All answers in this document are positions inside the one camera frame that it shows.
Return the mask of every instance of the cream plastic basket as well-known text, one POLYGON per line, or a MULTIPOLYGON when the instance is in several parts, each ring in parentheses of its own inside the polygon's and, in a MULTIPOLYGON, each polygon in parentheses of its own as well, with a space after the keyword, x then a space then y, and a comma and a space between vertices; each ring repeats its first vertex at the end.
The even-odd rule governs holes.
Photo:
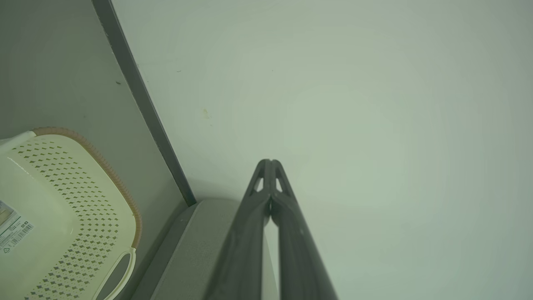
POLYGON ((39 128, 0 141, 0 299, 96 299, 141 217, 120 179, 82 136, 39 128))

